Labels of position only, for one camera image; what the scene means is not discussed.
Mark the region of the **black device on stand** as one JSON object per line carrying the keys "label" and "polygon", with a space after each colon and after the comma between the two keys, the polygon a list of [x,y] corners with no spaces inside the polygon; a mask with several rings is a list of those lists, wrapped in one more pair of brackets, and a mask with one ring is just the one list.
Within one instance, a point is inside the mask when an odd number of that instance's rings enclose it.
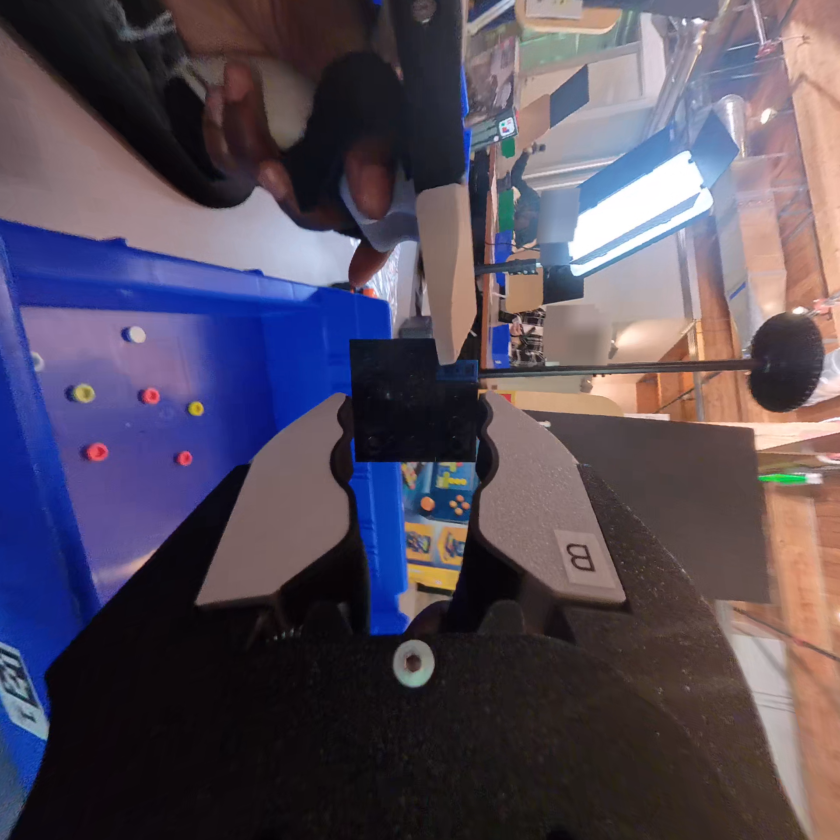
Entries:
{"label": "black device on stand", "polygon": [[518,115],[512,110],[495,118],[481,120],[469,129],[469,133],[470,151],[484,151],[518,135]]}

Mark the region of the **blue yellow toy box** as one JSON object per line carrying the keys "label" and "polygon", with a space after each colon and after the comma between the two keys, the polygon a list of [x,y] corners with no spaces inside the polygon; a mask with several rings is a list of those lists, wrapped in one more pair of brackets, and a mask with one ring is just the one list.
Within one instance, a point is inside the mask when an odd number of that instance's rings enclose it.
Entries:
{"label": "blue yellow toy box", "polygon": [[423,592],[454,593],[478,486],[474,463],[401,463],[408,580]]}

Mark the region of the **person's left forearm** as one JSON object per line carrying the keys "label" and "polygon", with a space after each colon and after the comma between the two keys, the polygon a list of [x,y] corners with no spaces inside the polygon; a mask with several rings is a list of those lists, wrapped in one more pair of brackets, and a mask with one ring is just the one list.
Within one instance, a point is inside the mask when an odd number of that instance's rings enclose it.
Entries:
{"label": "person's left forearm", "polygon": [[[203,132],[205,99],[222,87],[227,59],[191,55],[164,2],[2,2],[9,29],[174,189],[211,208],[241,204],[253,192],[243,172],[212,162]],[[315,86],[273,56],[246,58],[262,97],[266,125],[303,212],[306,188],[316,203],[343,208],[343,153],[328,103],[343,104],[350,64],[338,82]]]}

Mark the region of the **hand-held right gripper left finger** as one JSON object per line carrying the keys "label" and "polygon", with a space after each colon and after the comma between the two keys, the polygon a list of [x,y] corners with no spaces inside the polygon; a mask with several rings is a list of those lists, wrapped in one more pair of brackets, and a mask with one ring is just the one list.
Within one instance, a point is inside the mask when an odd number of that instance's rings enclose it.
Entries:
{"label": "hand-held right gripper left finger", "polygon": [[350,398],[334,393],[252,458],[196,606],[362,607],[351,421]]}

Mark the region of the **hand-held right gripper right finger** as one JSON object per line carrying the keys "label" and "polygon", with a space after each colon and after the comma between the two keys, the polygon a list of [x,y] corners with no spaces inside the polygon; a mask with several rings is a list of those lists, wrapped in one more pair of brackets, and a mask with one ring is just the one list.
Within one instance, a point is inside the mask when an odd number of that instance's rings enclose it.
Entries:
{"label": "hand-held right gripper right finger", "polygon": [[490,449],[473,514],[488,547],[554,597],[623,605],[627,597],[571,452],[530,415],[484,395]]}

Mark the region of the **black divider panel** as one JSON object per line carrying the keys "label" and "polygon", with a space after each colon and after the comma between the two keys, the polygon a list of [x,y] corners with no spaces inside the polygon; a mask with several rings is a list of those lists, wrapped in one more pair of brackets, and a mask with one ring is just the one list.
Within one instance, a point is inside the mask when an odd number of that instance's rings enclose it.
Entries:
{"label": "black divider panel", "polygon": [[771,603],[750,427],[529,411],[669,551],[710,602]]}

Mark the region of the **person's left hand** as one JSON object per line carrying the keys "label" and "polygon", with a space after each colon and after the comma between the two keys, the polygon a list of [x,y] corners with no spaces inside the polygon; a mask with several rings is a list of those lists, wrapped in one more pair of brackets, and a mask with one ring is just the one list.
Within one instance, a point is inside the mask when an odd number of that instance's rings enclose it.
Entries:
{"label": "person's left hand", "polygon": [[[354,219],[339,199],[300,210],[284,155],[268,129],[262,93],[251,61],[243,56],[225,59],[224,80],[208,90],[203,112],[211,162],[228,176],[243,176],[247,186],[262,187],[300,228],[349,235]],[[343,157],[343,174],[356,207],[366,217],[381,220],[391,207],[396,182],[390,141],[360,139]]]}

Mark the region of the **black and blue brick plate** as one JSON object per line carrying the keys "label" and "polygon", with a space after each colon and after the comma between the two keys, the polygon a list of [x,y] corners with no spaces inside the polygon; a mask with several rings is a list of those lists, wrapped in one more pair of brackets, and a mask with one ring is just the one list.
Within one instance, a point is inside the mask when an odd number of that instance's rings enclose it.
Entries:
{"label": "black and blue brick plate", "polygon": [[352,339],[350,372],[358,462],[476,462],[476,360],[440,364],[433,339]]}

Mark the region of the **black pole with round disc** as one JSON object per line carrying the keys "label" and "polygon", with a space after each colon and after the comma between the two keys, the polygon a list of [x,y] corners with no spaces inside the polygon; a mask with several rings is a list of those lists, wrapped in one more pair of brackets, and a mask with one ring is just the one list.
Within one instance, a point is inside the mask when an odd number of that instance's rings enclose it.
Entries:
{"label": "black pole with round disc", "polygon": [[741,359],[645,361],[599,365],[541,364],[530,367],[480,369],[477,381],[517,377],[698,374],[705,380],[724,373],[745,373],[752,399],[770,413],[798,410],[813,395],[823,372],[823,337],[804,314],[772,316],[753,336]]}

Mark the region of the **group of small round studs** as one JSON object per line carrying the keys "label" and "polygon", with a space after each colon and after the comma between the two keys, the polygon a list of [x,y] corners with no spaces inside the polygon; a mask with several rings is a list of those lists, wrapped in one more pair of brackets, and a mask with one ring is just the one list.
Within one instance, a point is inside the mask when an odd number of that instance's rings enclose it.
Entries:
{"label": "group of small round studs", "polygon": [[196,447],[212,383],[198,318],[57,308],[26,311],[58,441],[88,460],[163,460]]}

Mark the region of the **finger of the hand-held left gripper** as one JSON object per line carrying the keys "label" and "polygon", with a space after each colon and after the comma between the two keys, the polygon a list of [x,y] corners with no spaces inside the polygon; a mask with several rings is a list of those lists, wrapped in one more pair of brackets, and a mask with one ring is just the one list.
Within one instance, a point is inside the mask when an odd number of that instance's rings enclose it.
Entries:
{"label": "finger of the hand-held left gripper", "polygon": [[467,184],[421,192],[416,220],[437,359],[450,365],[457,361],[477,313]]}

